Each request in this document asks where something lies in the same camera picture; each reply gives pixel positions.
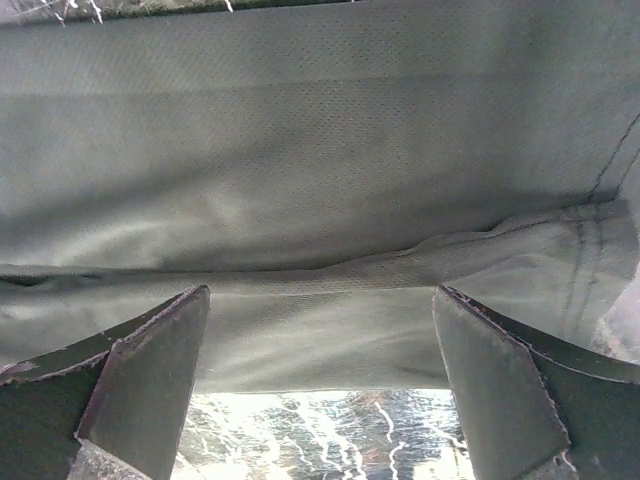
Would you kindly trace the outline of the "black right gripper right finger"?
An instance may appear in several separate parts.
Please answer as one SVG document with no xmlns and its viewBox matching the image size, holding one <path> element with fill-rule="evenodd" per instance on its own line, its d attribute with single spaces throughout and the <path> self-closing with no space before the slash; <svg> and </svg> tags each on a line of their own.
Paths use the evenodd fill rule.
<svg viewBox="0 0 640 480">
<path fill-rule="evenodd" d="M 639 367 L 441 286 L 433 318 L 478 479 L 636 479 Z"/>
</svg>

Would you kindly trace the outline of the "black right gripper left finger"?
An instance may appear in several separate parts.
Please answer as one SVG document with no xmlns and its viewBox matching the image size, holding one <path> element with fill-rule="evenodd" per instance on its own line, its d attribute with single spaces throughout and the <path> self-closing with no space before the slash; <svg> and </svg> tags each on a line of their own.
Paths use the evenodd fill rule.
<svg viewBox="0 0 640 480">
<path fill-rule="evenodd" d="M 209 311 L 197 286 L 4 367 L 2 478 L 170 478 Z"/>
</svg>

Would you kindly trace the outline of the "black t shirt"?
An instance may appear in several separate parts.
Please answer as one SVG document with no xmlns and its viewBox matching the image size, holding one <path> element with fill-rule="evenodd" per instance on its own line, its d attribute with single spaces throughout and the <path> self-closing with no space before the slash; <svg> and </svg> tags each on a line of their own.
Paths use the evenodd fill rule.
<svg viewBox="0 0 640 480">
<path fill-rule="evenodd" d="M 198 388 L 443 388 L 438 285 L 639 359 L 639 5 L 1 30 L 1 361 L 211 292 Z"/>
</svg>

